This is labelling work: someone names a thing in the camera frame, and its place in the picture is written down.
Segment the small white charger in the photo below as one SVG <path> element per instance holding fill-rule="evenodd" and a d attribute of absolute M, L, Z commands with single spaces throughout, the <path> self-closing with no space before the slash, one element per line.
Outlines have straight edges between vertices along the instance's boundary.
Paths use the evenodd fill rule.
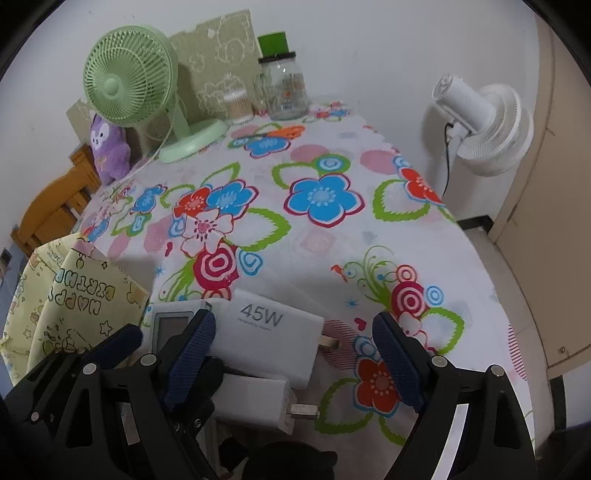
<path fill-rule="evenodd" d="M 317 405 L 298 402 L 290 383 L 280 379 L 225 374 L 212 402 L 217 420 L 287 435 L 297 420 L 320 416 Z"/>

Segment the white device with screen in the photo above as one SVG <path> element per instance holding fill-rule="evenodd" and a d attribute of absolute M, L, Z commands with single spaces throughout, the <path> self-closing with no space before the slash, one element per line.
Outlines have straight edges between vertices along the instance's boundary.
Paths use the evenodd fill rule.
<path fill-rule="evenodd" d="M 209 347 L 208 354 L 228 361 L 222 355 L 218 340 L 221 338 L 221 320 L 229 304 L 228 300 L 221 298 L 154 303 L 146 316 L 152 324 L 150 351 L 157 353 L 168 339 L 184 330 L 199 309 L 205 309 L 214 314 L 216 324 L 214 342 Z"/>

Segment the white 45W charger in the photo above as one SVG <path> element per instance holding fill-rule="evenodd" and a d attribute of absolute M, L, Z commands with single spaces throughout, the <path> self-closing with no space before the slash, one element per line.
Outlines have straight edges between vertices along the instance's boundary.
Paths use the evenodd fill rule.
<path fill-rule="evenodd" d="M 246 375 L 286 380 L 295 390 L 308 387 L 318 350 L 341 346 L 322 333 L 322 317 L 256 294 L 237 290 L 207 305 L 216 325 L 212 356 Z"/>

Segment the yellow birthday storage box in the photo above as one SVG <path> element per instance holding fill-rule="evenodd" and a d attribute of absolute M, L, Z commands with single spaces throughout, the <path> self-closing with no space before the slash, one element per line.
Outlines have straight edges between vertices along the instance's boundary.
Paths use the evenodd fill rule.
<path fill-rule="evenodd" d="M 149 292 L 79 234 L 34 250 L 8 309 L 1 354 L 16 385 L 52 352 L 83 353 L 139 325 Z"/>

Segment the wooden chair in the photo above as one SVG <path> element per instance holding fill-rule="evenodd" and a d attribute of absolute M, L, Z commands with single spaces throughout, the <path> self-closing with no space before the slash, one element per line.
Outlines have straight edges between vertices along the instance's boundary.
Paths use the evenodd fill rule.
<path fill-rule="evenodd" d="M 11 239 L 27 257 L 41 245 L 68 235 L 101 186 L 87 144 L 79 146 L 70 160 L 72 168 L 34 198 L 11 232 Z"/>

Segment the beige door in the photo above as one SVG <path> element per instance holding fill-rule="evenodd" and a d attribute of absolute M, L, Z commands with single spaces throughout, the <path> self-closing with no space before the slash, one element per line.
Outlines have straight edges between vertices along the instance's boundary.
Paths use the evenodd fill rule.
<path fill-rule="evenodd" d="M 538 21 L 535 134 L 493 238 L 528 303 L 556 378 L 590 360 L 590 86 Z"/>

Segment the floral tablecloth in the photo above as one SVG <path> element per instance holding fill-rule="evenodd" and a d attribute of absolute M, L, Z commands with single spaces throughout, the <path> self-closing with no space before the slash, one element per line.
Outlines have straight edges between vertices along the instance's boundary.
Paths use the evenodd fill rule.
<path fill-rule="evenodd" d="M 372 340 L 390 312 L 464 368 L 502 365 L 532 402 L 510 321 L 474 245 L 402 154 L 342 105 L 301 120 L 257 117 L 175 164 L 103 190 L 83 233 L 135 267 L 156 302 L 240 290 L 322 316 L 342 343 L 318 354 L 297 436 L 331 447 L 401 447 L 415 413 Z"/>

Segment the purple plush toy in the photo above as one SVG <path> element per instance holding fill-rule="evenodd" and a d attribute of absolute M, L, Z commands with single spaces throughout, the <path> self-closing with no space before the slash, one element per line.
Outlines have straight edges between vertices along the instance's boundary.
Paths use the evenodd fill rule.
<path fill-rule="evenodd" d="M 120 180 L 130 171 L 131 149 L 123 127 L 95 114 L 90 126 L 94 167 L 103 185 Z"/>

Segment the cotton swab container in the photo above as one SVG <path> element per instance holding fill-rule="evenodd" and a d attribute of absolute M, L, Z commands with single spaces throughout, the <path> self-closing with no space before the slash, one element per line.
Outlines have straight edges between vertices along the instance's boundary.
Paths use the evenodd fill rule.
<path fill-rule="evenodd" d="M 223 95 L 228 120 L 233 125 L 249 122 L 253 118 L 252 102 L 245 88 L 228 91 Z"/>

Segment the white standing fan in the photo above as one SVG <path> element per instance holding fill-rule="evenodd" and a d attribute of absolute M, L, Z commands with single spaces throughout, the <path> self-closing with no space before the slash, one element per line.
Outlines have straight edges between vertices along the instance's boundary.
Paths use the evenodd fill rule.
<path fill-rule="evenodd" d="M 475 175 L 499 176 L 517 166 L 534 136 L 534 121 L 517 91 L 507 84 L 473 89 L 444 74 L 434 87 L 435 104 L 453 119 L 460 139 L 457 157 Z"/>

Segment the glass jar with black lid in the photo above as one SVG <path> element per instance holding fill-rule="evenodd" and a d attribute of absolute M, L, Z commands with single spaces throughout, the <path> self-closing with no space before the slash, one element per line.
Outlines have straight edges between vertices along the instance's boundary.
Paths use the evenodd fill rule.
<path fill-rule="evenodd" d="M 308 114 L 304 74 L 293 51 L 259 58 L 257 94 L 270 119 L 287 121 Z"/>

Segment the green desk fan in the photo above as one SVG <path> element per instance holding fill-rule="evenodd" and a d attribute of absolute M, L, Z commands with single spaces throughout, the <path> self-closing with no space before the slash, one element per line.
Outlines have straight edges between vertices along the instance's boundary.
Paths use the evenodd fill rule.
<path fill-rule="evenodd" d="M 118 27 L 103 35 L 84 64 L 87 100 L 103 119 L 135 127 L 164 113 L 173 138 L 155 153 L 162 163 L 187 158 L 221 139 L 228 124 L 211 118 L 189 124 L 177 93 L 178 57 L 171 41 L 147 25 Z"/>

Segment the green patterned board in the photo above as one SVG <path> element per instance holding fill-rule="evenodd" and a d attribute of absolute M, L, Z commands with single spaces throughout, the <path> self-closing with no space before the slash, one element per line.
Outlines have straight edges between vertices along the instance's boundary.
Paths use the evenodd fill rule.
<path fill-rule="evenodd" d="M 250 11 L 240 10 L 197 24 L 171 37 L 179 59 L 178 94 L 189 124 L 207 118 L 228 120 L 224 94 L 245 89 L 253 96 L 252 79 L 259 73 L 259 43 Z M 77 100 L 66 117 L 81 143 L 90 145 L 89 128 L 94 112 L 89 103 Z M 169 129 L 165 113 L 127 129 L 132 151 L 155 149 Z"/>

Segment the green cup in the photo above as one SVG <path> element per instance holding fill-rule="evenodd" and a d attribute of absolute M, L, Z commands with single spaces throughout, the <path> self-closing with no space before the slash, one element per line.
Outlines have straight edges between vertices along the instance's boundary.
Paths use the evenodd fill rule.
<path fill-rule="evenodd" d="M 283 31 L 260 35 L 259 41 L 260 53 L 263 57 L 274 57 L 290 52 L 287 43 L 287 35 Z"/>

